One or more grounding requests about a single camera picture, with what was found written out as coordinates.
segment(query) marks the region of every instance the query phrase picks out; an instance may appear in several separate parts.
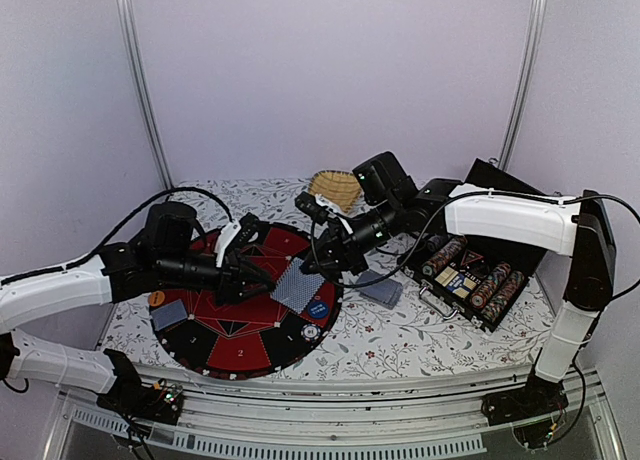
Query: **white table surface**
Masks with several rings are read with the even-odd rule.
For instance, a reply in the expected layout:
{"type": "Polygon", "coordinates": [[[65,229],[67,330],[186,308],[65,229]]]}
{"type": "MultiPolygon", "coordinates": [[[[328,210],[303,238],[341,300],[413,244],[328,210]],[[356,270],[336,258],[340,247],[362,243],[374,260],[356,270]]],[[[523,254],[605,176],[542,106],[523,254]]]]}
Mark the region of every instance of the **white table surface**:
{"type": "MultiPolygon", "coordinates": [[[[252,212],[261,220],[309,230],[308,218],[295,209],[295,196],[308,179],[232,180],[183,184],[219,195],[238,218],[252,212]]],[[[173,197],[198,210],[205,230],[222,225],[224,212],[198,194],[173,197]]],[[[402,252],[412,240],[399,238],[386,250],[402,252]]],[[[384,273],[395,257],[374,253],[367,260],[384,273]]],[[[418,285],[397,273],[403,296],[393,310],[367,302],[357,291],[344,295],[340,316],[327,338],[297,364],[270,375],[295,380],[355,380],[453,375],[533,362],[553,314],[535,278],[491,335],[456,317],[444,322],[418,300],[418,285]]],[[[184,369],[162,349],[151,329],[147,296],[116,306],[102,348],[126,353],[133,362],[184,369]]]]}

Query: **poker chip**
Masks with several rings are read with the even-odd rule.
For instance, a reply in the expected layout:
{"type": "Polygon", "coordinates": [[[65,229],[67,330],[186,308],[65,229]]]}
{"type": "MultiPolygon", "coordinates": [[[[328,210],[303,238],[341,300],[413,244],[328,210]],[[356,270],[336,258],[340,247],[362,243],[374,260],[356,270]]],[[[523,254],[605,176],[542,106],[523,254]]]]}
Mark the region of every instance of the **poker chip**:
{"type": "Polygon", "coordinates": [[[311,318],[319,320],[329,315],[329,306],[325,302],[314,301],[309,304],[307,311],[311,318]]]}
{"type": "Polygon", "coordinates": [[[313,342],[314,340],[320,338],[320,333],[322,333],[320,327],[314,325],[313,323],[309,323],[308,325],[302,327],[302,338],[304,338],[307,342],[313,342]]]}

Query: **black cable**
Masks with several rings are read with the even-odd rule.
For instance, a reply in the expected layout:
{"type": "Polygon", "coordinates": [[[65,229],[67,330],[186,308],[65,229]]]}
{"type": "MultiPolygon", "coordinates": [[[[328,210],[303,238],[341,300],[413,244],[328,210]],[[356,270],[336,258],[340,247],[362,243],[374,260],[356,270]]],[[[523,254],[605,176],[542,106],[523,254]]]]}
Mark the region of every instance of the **black cable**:
{"type": "Polygon", "coordinates": [[[129,223],[131,221],[131,219],[133,217],[135,217],[136,215],[138,215],[142,210],[144,210],[146,207],[148,207],[149,205],[151,205],[153,202],[155,202],[156,200],[158,200],[161,197],[167,196],[167,195],[171,195],[174,193],[179,193],[179,192],[195,192],[195,193],[199,193],[200,195],[204,195],[205,197],[210,198],[211,200],[213,200],[214,202],[216,202],[218,205],[220,205],[220,207],[222,207],[222,209],[224,210],[224,213],[227,214],[227,217],[229,217],[229,221],[232,222],[233,221],[233,216],[231,215],[231,210],[229,210],[229,207],[215,194],[204,190],[202,188],[198,188],[198,187],[173,187],[173,188],[168,188],[166,190],[163,190],[161,192],[156,193],[155,195],[152,195],[151,197],[149,197],[147,200],[145,200],[144,202],[142,202],[140,205],[138,205],[138,207],[136,207],[134,210],[131,211],[131,213],[129,213],[129,215],[127,215],[126,217],[124,217],[120,223],[118,223],[115,227],[113,227],[113,229],[107,234],[106,237],[104,237],[100,243],[98,243],[98,245],[91,250],[89,253],[87,253],[86,255],[84,255],[82,258],[75,260],[73,262],[70,262],[68,264],[66,264],[64,267],[62,266],[57,266],[57,267],[48,267],[48,268],[42,268],[39,270],[31,270],[30,272],[25,272],[25,273],[19,273],[17,275],[12,275],[11,277],[7,277],[4,278],[2,281],[0,281],[0,286],[5,286],[8,285],[10,283],[16,282],[18,280],[24,280],[26,278],[31,278],[31,277],[36,277],[39,275],[44,275],[46,273],[56,273],[56,272],[62,272],[64,270],[69,270],[71,268],[76,268],[79,267],[81,265],[84,265],[85,263],[87,263],[89,260],[91,260],[93,257],[95,257],[102,248],[104,248],[104,246],[113,238],[116,236],[116,234],[122,229],[122,227],[124,227],[127,223],[129,223]]]}
{"type": "MultiPolygon", "coordinates": [[[[131,432],[133,431],[133,433],[136,434],[136,437],[138,437],[138,440],[140,441],[140,445],[142,445],[142,448],[144,448],[144,451],[149,457],[149,460],[155,460],[155,457],[153,456],[153,453],[151,453],[151,449],[149,448],[149,445],[147,445],[147,442],[144,439],[144,434],[140,432],[140,428],[138,424],[135,422],[135,420],[132,417],[126,415],[120,405],[116,405],[114,402],[112,402],[107,398],[102,397],[102,399],[105,402],[107,402],[109,405],[111,405],[111,408],[113,408],[113,411],[116,412],[120,416],[120,418],[122,418],[125,421],[125,423],[129,426],[129,430],[127,432],[129,435],[129,441],[130,442],[132,441],[131,432]]],[[[135,450],[135,447],[132,448],[131,451],[133,452],[134,456],[138,460],[144,460],[140,456],[140,454],[135,450]]]]}
{"type": "Polygon", "coordinates": [[[15,393],[23,394],[29,391],[29,380],[26,378],[24,379],[24,388],[22,389],[16,388],[13,385],[11,385],[9,382],[7,382],[6,378],[2,379],[2,383],[4,383],[5,387],[7,387],[9,390],[15,393]]]}
{"type": "Polygon", "coordinates": [[[584,404],[587,399],[587,381],[585,380],[584,374],[582,373],[582,371],[576,365],[575,360],[571,362],[571,366],[575,369],[576,372],[578,372],[578,375],[580,375],[580,380],[582,381],[582,399],[580,400],[580,408],[578,408],[578,413],[576,413],[576,417],[573,419],[573,422],[571,422],[571,425],[569,425],[567,429],[564,432],[562,432],[562,435],[552,439],[549,443],[547,443],[547,446],[555,445],[560,440],[562,440],[567,435],[569,435],[569,432],[571,432],[571,430],[578,424],[578,420],[580,420],[580,415],[582,415],[582,411],[584,410],[584,404]]]}
{"type": "Polygon", "coordinates": [[[397,252],[389,252],[387,250],[382,250],[379,247],[376,247],[376,252],[381,253],[383,255],[390,255],[392,257],[399,257],[400,255],[402,255],[401,253],[397,253],[397,252]]]}
{"type": "MultiPolygon", "coordinates": [[[[316,250],[316,245],[315,245],[315,226],[317,224],[317,214],[316,216],[314,216],[311,220],[311,252],[313,254],[313,260],[316,262],[316,265],[318,267],[318,272],[320,273],[320,275],[322,275],[324,277],[325,280],[327,280],[329,283],[332,283],[333,285],[337,286],[337,287],[341,287],[341,288],[363,288],[363,287],[368,287],[370,285],[375,285],[376,283],[380,283],[383,280],[386,280],[387,278],[390,278],[391,276],[393,276],[395,273],[397,273],[398,271],[400,271],[408,262],[409,259],[411,258],[411,255],[413,255],[418,247],[418,244],[420,243],[420,240],[422,240],[422,237],[424,236],[424,234],[426,233],[428,227],[431,225],[431,222],[433,221],[434,218],[436,218],[436,216],[442,211],[444,210],[447,206],[451,205],[454,202],[457,202],[458,200],[462,200],[463,198],[469,198],[469,197],[479,197],[479,196],[500,196],[500,197],[512,197],[512,198],[521,198],[521,199],[525,199],[525,200],[534,200],[534,201],[538,201],[541,203],[548,203],[551,205],[573,205],[576,203],[582,203],[585,202],[587,200],[596,200],[596,199],[602,199],[602,200],[611,200],[613,202],[616,202],[620,205],[622,205],[623,207],[625,207],[632,215],[633,217],[636,219],[636,221],[638,222],[638,225],[640,225],[640,214],[638,214],[638,212],[636,212],[636,210],[629,205],[627,202],[625,202],[624,200],[622,200],[621,198],[615,197],[613,195],[607,195],[607,194],[595,194],[595,195],[589,195],[587,197],[576,197],[572,200],[559,200],[553,197],[540,197],[537,195],[529,195],[529,194],[525,194],[525,193],[518,193],[518,192],[506,192],[506,191],[501,191],[501,190],[484,190],[484,191],[476,191],[476,192],[467,192],[467,193],[463,193],[457,197],[453,197],[450,198],[449,200],[447,200],[446,202],[444,202],[442,205],[440,205],[431,215],[431,217],[429,217],[429,220],[427,220],[427,223],[425,224],[425,226],[422,228],[422,230],[420,231],[420,233],[418,234],[418,236],[415,239],[415,242],[413,243],[411,249],[409,249],[408,254],[406,255],[405,259],[393,270],[391,270],[389,273],[387,273],[386,275],[383,275],[380,278],[377,278],[375,280],[371,280],[369,282],[363,282],[363,283],[354,283],[351,285],[348,284],[344,284],[342,282],[338,282],[336,280],[333,280],[331,278],[330,275],[327,274],[327,272],[320,266],[320,262],[318,260],[318,252],[316,250]]],[[[632,292],[633,290],[635,290],[636,288],[638,288],[640,286],[640,278],[633,284],[631,285],[629,288],[615,294],[612,297],[612,300],[616,300],[630,292],[632,292]]]]}

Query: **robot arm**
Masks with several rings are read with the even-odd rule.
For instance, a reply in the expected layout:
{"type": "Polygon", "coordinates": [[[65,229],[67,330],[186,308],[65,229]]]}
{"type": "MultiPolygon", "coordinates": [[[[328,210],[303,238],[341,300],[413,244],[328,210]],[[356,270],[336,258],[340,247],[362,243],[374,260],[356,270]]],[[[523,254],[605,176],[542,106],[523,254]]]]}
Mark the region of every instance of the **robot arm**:
{"type": "Polygon", "coordinates": [[[118,405],[137,417],[173,422],[179,410],[173,408],[179,407],[176,395],[169,395],[171,404],[157,402],[158,394],[142,386],[124,354],[65,347],[16,328],[72,308],[119,303],[163,288],[214,290],[218,300],[233,303],[270,291],[275,287],[270,275],[237,254],[257,221],[248,214],[229,223],[212,255],[202,235],[200,250],[191,248],[194,229],[204,233],[196,211],[165,202],[150,208],[144,228],[129,242],[105,245],[91,258],[47,268],[50,273],[1,279],[0,379],[85,388],[98,393],[105,408],[118,405]]]}
{"type": "MultiPolygon", "coordinates": [[[[500,423],[547,413],[566,402],[566,397],[559,399],[561,381],[613,297],[615,245],[602,202],[590,198],[596,192],[585,191],[580,199],[544,197],[443,179],[431,180],[418,190],[390,152],[358,166],[354,175],[373,207],[362,215],[337,220],[308,194],[296,199],[296,206],[316,223],[328,223],[304,271],[358,274],[367,268],[366,252],[403,232],[480,235],[573,257],[565,301],[520,398],[522,404],[530,404],[528,397],[542,392],[546,401],[536,400],[535,413],[531,409],[514,413],[513,405],[490,398],[489,403],[495,404],[487,410],[490,422],[500,423]],[[350,232],[342,227],[344,222],[350,232]]],[[[513,402],[515,394],[510,392],[509,398],[513,402]]]]}

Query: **poker table mat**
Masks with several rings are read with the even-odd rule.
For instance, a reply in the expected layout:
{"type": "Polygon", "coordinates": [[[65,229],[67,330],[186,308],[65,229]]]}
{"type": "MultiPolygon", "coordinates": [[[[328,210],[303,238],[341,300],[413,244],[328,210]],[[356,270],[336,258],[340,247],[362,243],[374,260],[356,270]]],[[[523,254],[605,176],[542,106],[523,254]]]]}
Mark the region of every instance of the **poker table mat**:
{"type": "MultiPolygon", "coordinates": [[[[203,254],[213,252],[219,233],[207,234],[203,254]]],[[[260,222],[257,238],[239,253],[277,283],[294,258],[306,256],[308,238],[289,225],[260,222]]],[[[202,240],[192,248],[201,250],[202,240]]],[[[149,305],[160,345],[180,365],[213,378],[242,380],[277,372],[316,348],[338,318],[341,295],[341,288],[324,282],[301,313],[268,293],[218,305],[212,291],[165,290],[154,292],[149,305]],[[162,318],[171,320],[158,328],[156,319],[162,318]]]]}
{"type": "MultiPolygon", "coordinates": [[[[264,222],[309,232],[308,217],[294,205],[296,195],[308,190],[309,180],[224,180],[182,185],[214,192],[229,205],[237,218],[251,212],[264,222]]],[[[193,206],[206,231],[219,228],[226,222],[224,212],[198,194],[179,193],[171,199],[193,206]]],[[[353,214],[363,208],[363,202],[358,203],[353,214]]],[[[404,252],[411,242],[411,238],[400,236],[385,245],[384,250],[404,252]]],[[[371,269],[385,273],[395,266],[396,257],[372,252],[367,255],[367,261],[371,269]]],[[[420,288],[415,282],[402,273],[397,273],[393,279],[402,283],[404,288],[393,310],[368,302],[356,290],[345,289],[342,307],[339,312],[336,310],[337,318],[321,343],[293,364],[251,381],[424,378],[527,365],[537,356],[553,322],[549,304],[535,278],[530,280],[490,336],[476,330],[464,318],[443,321],[419,301],[420,288]]],[[[345,281],[353,282],[354,278],[346,276],[345,281]]],[[[115,306],[100,348],[120,350],[141,365],[177,369],[196,383],[201,378],[200,374],[181,365],[179,358],[171,357],[156,338],[149,312],[149,295],[115,306]]]]}

